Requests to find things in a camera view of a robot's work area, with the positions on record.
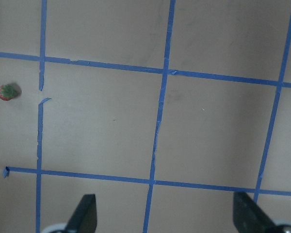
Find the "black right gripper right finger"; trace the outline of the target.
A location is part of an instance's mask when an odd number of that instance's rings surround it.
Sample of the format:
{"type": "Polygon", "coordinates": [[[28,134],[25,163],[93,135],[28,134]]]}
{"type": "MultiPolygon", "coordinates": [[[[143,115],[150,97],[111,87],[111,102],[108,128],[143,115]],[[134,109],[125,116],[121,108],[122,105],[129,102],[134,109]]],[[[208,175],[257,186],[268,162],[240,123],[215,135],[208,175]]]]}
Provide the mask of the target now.
{"type": "Polygon", "coordinates": [[[265,212],[245,192],[233,194],[233,224],[239,233],[280,233],[265,212]]]}

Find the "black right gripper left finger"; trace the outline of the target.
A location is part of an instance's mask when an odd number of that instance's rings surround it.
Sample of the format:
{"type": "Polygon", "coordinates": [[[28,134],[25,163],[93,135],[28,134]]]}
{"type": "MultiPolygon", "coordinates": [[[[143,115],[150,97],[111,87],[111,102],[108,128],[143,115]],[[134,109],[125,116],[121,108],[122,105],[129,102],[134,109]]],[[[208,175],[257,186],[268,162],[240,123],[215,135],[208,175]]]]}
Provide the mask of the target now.
{"type": "Polygon", "coordinates": [[[97,228],[97,204],[95,194],[83,195],[71,218],[65,233],[94,233],[97,228]]]}

